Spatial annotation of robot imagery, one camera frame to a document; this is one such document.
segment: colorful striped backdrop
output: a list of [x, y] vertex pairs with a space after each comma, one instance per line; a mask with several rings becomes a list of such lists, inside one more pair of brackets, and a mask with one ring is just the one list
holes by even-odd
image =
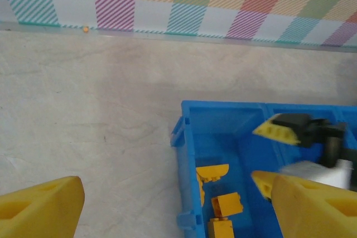
[[357, 47], [357, 0], [0, 0], [0, 21]]

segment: yellow curved lego piece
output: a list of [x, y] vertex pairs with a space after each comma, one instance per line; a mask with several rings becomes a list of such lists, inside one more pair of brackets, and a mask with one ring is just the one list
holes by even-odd
[[0, 238], [73, 238], [83, 204], [79, 177], [0, 196]]
[[203, 182], [198, 174], [197, 174], [197, 180], [199, 182], [199, 187], [200, 187], [201, 206], [203, 206], [205, 203], [205, 191], [203, 190]]
[[228, 173], [228, 164], [218, 164], [216, 166], [197, 167], [197, 174], [203, 182], [217, 181]]
[[284, 238], [357, 238], [356, 192], [271, 172], [252, 177], [272, 199]]
[[290, 144], [290, 145], [298, 145], [300, 142], [297, 139], [294, 131], [292, 131], [288, 127], [283, 127], [280, 125], [274, 125], [272, 120], [277, 117], [279, 114], [274, 115], [259, 127], [257, 127], [253, 134], [259, 135], [268, 139], [276, 140], [278, 142]]

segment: yellow lego brick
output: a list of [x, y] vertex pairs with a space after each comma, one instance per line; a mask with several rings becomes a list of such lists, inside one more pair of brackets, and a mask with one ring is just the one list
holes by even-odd
[[83, 204], [79, 177], [0, 196], [0, 238], [73, 238]]
[[234, 238], [232, 221], [227, 218], [211, 218], [208, 222], [209, 238]]
[[260, 135], [262, 137], [276, 140], [278, 142], [297, 145], [299, 143], [297, 136], [294, 131], [288, 127], [283, 127], [280, 125], [274, 125], [272, 120], [277, 117], [279, 114], [274, 115], [259, 127], [257, 127], [253, 133], [256, 135]]
[[197, 181], [199, 182], [199, 187], [200, 187], [201, 206], [203, 206], [205, 203], [205, 191], [203, 190], [203, 182], [198, 174], [197, 174]]
[[211, 202], [215, 217], [228, 217], [243, 212], [243, 205], [237, 192], [213, 197]]
[[203, 182], [217, 181], [228, 173], [228, 164], [218, 164], [216, 166], [197, 167], [196, 172]]
[[356, 192], [272, 172], [252, 177], [272, 199], [284, 238], [357, 238]]

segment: blue plastic bin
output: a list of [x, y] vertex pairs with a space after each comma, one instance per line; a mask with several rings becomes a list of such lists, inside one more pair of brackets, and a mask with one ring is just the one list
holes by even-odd
[[[252, 131], [276, 113], [309, 113], [314, 118], [351, 125], [346, 146], [356, 148], [357, 108], [183, 101], [182, 117], [171, 136], [176, 147], [182, 212], [178, 226], [185, 238], [208, 238], [207, 223], [214, 218], [211, 198], [238, 192], [243, 213], [230, 216], [236, 238], [282, 237], [272, 205], [264, 200], [250, 174], [254, 170], [278, 171], [304, 159], [316, 161], [322, 146], [310, 149], [285, 145], [253, 135]], [[204, 183], [205, 203], [201, 207], [196, 167], [229, 164], [229, 172], [217, 182]]]

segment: white textured floor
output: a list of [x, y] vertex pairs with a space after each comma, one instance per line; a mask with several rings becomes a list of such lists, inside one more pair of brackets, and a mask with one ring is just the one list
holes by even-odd
[[0, 32], [0, 194], [78, 175], [76, 237], [183, 237], [184, 99], [357, 104], [357, 54]]

